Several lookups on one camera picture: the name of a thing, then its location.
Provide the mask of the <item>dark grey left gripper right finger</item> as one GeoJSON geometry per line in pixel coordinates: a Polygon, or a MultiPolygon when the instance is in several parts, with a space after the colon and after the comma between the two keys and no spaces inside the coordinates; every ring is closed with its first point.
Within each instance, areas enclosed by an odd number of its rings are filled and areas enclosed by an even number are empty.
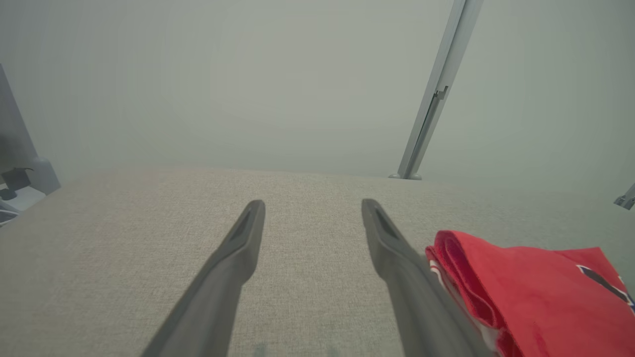
{"type": "Polygon", "coordinates": [[[362,218],[375,271],[388,287],[407,357],[492,357],[469,316],[439,283],[378,201],[362,218]]]}

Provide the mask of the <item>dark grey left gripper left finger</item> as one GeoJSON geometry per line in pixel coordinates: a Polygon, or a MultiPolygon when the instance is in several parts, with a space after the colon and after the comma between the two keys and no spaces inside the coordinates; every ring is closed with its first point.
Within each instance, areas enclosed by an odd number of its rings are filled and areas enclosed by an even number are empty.
{"type": "Polygon", "coordinates": [[[265,203],[250,201],[209,256],[161,327],[144,357],[225,357],[240,294],[258,262],[265,203]]]}

